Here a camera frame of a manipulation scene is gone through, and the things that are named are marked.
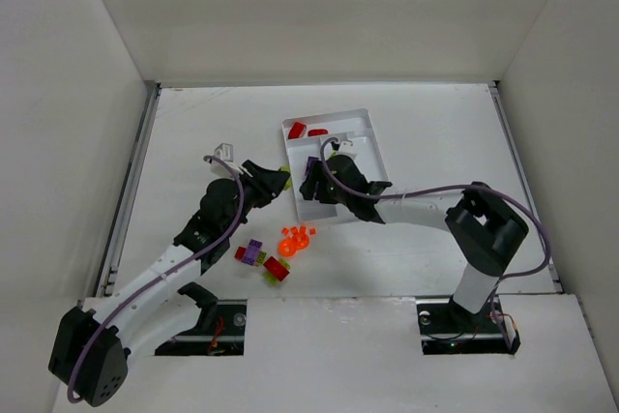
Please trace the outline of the red curved lego brick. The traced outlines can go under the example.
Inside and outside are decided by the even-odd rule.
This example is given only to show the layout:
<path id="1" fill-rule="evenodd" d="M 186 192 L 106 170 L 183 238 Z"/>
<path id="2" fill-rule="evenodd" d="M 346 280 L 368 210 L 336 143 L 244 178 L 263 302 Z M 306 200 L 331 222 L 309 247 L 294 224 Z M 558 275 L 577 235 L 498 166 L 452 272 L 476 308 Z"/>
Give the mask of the red curved lego brick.
<path id="1" fill-rule="evenodd" d="M 326 135 L 329 134 L 328 130 L 326 129 L 313 129 L 313 130 L 309 130 L 307 133 L 308 137 L 314 137 L 314 136 L 320 136 L 320 135 Z"/>

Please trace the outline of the red flower lego brick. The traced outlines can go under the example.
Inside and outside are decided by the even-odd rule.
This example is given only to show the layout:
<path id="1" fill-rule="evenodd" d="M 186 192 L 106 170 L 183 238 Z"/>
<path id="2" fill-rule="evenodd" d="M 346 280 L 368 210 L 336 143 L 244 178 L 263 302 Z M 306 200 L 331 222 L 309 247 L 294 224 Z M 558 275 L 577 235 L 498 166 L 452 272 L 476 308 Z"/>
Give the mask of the red flower lego brick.
<path id="1" fill-rule="evenodd" d="M 293 139 L 302 138 L 305 136 L 306 132 L 307 132 L 307 125 L 302 122 L 296 121 L 293 123 L 292 127 L 290 128 L 287 134 L 287 139 L 293 140 Z"/>

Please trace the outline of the lime green small lego brick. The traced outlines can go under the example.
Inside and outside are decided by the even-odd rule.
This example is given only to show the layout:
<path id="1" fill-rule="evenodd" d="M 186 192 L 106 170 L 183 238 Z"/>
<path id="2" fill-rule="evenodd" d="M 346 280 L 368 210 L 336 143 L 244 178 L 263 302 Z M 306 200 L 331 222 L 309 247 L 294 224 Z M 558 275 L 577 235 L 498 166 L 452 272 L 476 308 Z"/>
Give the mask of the lime green small lego brick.
<path id="1" fill-rule="evenodd" d="M 265 251 L 261 251 L 255 259 L 254 265 L 256 267 L 260 267 L 264 264 L 267 259 L 267 253 Z"/>

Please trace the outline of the purple sloped lego brick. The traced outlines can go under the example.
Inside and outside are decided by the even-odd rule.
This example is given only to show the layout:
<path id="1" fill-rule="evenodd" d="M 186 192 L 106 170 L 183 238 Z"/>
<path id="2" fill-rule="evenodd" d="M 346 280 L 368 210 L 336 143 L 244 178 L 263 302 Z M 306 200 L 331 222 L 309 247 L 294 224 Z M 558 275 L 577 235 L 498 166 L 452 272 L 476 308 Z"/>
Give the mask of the purple sloped lego brick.
<path id="1" fill-rule="evenodd" d="M 316 162 L 320 162 L 320 159 L 317 157 L 308 157 L 307 159 L 307 163 L 306 163 L 306 170 L 305 170 L 305 174 L 308 174 L 311 169 L 312 166 L 316 163 Z"/>

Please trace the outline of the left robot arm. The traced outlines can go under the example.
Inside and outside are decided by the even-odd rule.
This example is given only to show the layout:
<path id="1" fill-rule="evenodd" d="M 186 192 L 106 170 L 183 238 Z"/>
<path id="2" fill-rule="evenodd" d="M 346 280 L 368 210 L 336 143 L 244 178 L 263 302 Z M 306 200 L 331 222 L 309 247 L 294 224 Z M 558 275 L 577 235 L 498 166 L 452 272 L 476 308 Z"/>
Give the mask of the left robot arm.
<path id="1" fill-rule="evenodd" d="M 48 370 L 67 387 L 67 400 L 98 407 L 125 381 L 135 332 L 176 295 L 206 295 L 197 279 L 230 247 L 248 213 L 276 199 L 290 179 L 287 171 L 245 161 L 234 168 L 210 156 L 226 176 L 206 188 L 198 210 L 154 263 L 92 309 L 74 306 L 60 319 Z"/>

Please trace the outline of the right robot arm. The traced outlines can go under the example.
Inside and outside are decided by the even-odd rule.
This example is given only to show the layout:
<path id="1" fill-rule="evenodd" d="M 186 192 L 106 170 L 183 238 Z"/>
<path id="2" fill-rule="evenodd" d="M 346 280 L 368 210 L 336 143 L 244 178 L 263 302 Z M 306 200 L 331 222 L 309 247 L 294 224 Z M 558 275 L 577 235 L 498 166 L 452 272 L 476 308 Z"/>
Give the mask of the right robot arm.
<path id="1" fill-rule="evenodd" d="M 351 157 L 336 155 L 326 162 L 309 158 L 299 193 L 305 201 L 342 205 L 360 221 L 451 233 L 466 260 L 452 301 L 472 314 L 480 312 L 528 235 L 526 222 L 483 183 L 420 197 L 388 193 L 391 186 L 367 180 Z"/>

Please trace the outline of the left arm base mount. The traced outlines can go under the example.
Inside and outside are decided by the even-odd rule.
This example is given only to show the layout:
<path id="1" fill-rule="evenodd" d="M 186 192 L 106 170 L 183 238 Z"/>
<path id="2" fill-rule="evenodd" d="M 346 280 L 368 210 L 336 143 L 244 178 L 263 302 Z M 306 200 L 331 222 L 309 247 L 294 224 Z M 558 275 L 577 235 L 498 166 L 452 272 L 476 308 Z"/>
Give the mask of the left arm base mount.
<path id="1" fill-rule="evenodd" d="M 221 300 L 197 283 L 178 293 L 193 301 L 191 310 L 200 309 L 188 329 L 162 343 L 154 352 L 160 357 L 243 356 L 247 326 L 247 300 Z"/>

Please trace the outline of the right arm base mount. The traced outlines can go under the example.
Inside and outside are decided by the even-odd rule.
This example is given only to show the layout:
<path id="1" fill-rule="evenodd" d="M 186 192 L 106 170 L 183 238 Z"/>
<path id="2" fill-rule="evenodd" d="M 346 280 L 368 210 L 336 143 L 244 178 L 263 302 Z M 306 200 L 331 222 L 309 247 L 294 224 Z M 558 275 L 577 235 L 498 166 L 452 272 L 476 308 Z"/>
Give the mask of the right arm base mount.
<path id="1" fill-rule="evenodd" d="M 424 355 L 515 355 L 520 349 L 516 322 L 498 297 L 478 313 L 449 298 L 417 300 L 416 312 Z"/>

